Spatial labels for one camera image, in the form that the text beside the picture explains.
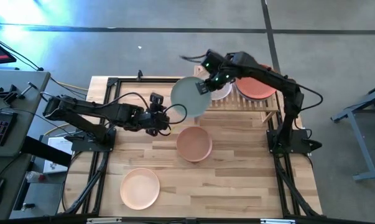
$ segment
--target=paper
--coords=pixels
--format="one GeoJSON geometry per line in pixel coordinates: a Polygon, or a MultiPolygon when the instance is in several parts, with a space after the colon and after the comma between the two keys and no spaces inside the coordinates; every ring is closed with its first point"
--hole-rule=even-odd
{"type": "MultiPolygon", "coordinates": [[[[73,146],[73,143],[70,141],[67,141],[63,137],[59,138],[49,138],[48,140],[48,146],[52,146],[58,150],[61,150],[63,152],[66,152],[68,154],[72,154],[71,147],[73,146]]],[[[66,172],[67,167],[58,165],[56,163],[53,163],[52,161],[45,161],[44,165],[44,174],[51,174],[56,172],[66,172]]]]}

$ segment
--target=desk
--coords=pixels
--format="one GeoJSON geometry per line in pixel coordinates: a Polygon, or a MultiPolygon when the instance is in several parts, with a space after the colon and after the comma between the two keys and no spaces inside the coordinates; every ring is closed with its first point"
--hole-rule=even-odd
{"type": "MultiPolygon", "coordinates": [[[[15,86],[21,91],[27,88],[27,82],[31,82],[37,86],[38,90],[31,89],[25,94],[26,98],[24,100],[16,100],[12,104],[16,108],[35,113],[40,101],[39,92],[45,90],[49,77],[50,74],[48,72],[0,70],[0,86],[4,88],[4,91],[8,91],[11,83],[15,84],[15,86]]],[[[0,99],[0,108],[3,107],[6,107],[6,105],[2,102],[2,99],[0,99]]],[[[0,147],[0,156],[4,156],[5,154],[7,154],[7,156],[13,156],[20,151],[24,139],[27,136],[32,119],[34,118],[32,114],[26,112],[16,111],[16,113],[18,113],[17,123],[13,127],[5,145],[0,147]]],[[[12,157],[0,157],[0,171],[2,171],[11,161],[12,157]]],[[[19,193],[21,183],[24,180],[25,172],[30,165],[30,161],[31,155],[22,154],[2,174],[6,183],[0,204],[0,220],[9,218],[17,194],[19,193]]]]}
{"type": "MultiPolygon", "coordinates": [[[[107,79],[92,77],[88,101],[103,102],[107,79]]],[[[148,101],[154,91],[164,96],[165,106],[170,106],[172,86],[172,83],[123,83],[120,95],[136,91],[148,101]]],[[[125,97],[120,103],[143,106],[136,96],[125,97]]],[[[180,116],[171,110],[171,120],[178,120],[180,116]]],[[[260,113],[212,110],[200,119],[187,119],[172,128],[172,134],[166,137],[118,128],[104,184],[101,217],[282,217],[274,161],[267,149],[268,127],[260,113]],[[212,136],[213,151],[204,161],[193,164],[178,156],[176,139],[184,128],[194,125],[200,125],[212,136]],[[119,195],[124,176],[138,167],[153,170],[161,184],[159,198],[145,210],[128,208],[119,195]]],[[[65,184],[67,207],[86,185],[91,155],[84,152],[70,168],[65,184]]],[[[291,161],[297,188],[312,208],[321,213],[310,163],[301,155],[291,155],[291,161]]]]}

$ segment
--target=wooden tabletop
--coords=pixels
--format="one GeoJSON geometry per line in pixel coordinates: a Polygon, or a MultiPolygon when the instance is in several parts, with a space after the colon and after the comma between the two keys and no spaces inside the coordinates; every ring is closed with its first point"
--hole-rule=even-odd
{"type": "MultiPolygon", "coordinates": [[[[88,101],[103,102],[108,77],[92,77],[88,101]]],[[[151,92],[164,96],[170,106],[169,83],[124,83],[121,94],[136,91],[148,101],[151,92]]],[[[143,106],[136,96],[120,103],[143,106]]],[[[171,121],[180,119],[169,112],[171,121]]],[[[116,145],[110,154],[101,202],[100,216],[117,217],[201,217],[277,218],[282,216],[274,161],[268,153],[266,130],[258,112],[207,111],[200,119],[187,119],[172,126],[170,136],[151,137],[117,130],[116,145]],[[191,163],[177,154],[176,139],[186,127],[201,126],[213,140],[213,151],[204,161],[191,163]],[[160,195],[145,210],[132,210],[123,204],[119,188],[131,170],[145,167],[157,174],[160,195]]],[[[84,152],[70,168],[65,184],[69,207],[86,185],[92,153],[84,152]]],[[[291,155],[295,184],[312,208],[321,213],[317,189],[308,159],[291,155]]],[[[287,191],[290,211],[292,204],[287,191]]]]}

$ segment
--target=gray desk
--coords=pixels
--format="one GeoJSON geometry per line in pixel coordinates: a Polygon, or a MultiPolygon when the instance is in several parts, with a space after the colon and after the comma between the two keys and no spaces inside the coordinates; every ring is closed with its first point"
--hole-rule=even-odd
{"type": "MultiPolygon", "coordinates": [[[[37,86],[39,90],[31,89],[25,95],[26,98],[24,100],[16,100],[12,103],[12,106],[16,108],[35,113],[40,101],[39,92],[45,90],[49,77],[50,74],[48,72],[0,70],[0,86],[3,87],[5,91],[10,88],[10,84],[14,84],[21,91],[27,88],[27,82],[31,82],[37,86]]],[[[0,108],[3,107],[6,107],[6,105],[2,102],[2,99],[0,99],[0,108]]],[[[16,113],[18,113],[16,124],[5,145],[0,147],[0,156],[2,156],[0,157],[0,171],[12,161],[11,156],[16,155],[20,151],[32,119],[34,118],[32,114],[26,112],[16,111],[16,113]]],[[[9,218],[30,160],[31,155],[23,154],[2,174],[6,183],[0,204],[0,220],[9,218]]]]}

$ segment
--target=concrete floor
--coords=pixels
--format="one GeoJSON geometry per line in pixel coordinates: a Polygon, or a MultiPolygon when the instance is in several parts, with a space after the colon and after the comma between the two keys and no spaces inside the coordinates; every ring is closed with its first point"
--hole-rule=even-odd
{"type": "MultiPolygon", "coordinates": [[[[375,30],[375,0],[267,0],[267,6],[273,29],[375,30]]],[[[72,4],[67,0],[0,0],[0,24],[266,28],[261,0],[74,0],[72,4]]],[[[274,62],[267,34],[31,32],[23,26],[3,26],[0,39],[58,81],[85,88],[93,75],[136,75],[139,69],[149,75],[189,76],[193,64],[178,56],[198,55],[209,48],[221,53],[244,50],[261,63],[274,62]]],[[[323,143],[313,153],[313,163],[324,214],[375,222],[375,180],[352,179],[353,174],[367,170],[350,124],[333,124],[329,119],[375,87],[375,35],[275,34],[274,40],[281,72],[325,98],[319,107],[302,113],[304,125],[313,129],[312,138],[323,143]]],[[[30,70],[20,62],[5,66],[30,70]]],[[[54,83],[47,92],[68,94],[54,83]]],[[[315,95],[305,95],[305,105],[317,100],[315,95]]],[[[363,120],[365,135],[375,134],[363,120]]],[[[49,129],[50,124],[34,119],[29,135],[37,138],[49,129]]],[[[375,162],[374,148],[369,150],[375,162]]],[[[26,202],[38,208],[12,217],[54,214],[59,188],[58,184],[33,185],[26,202]]]]}

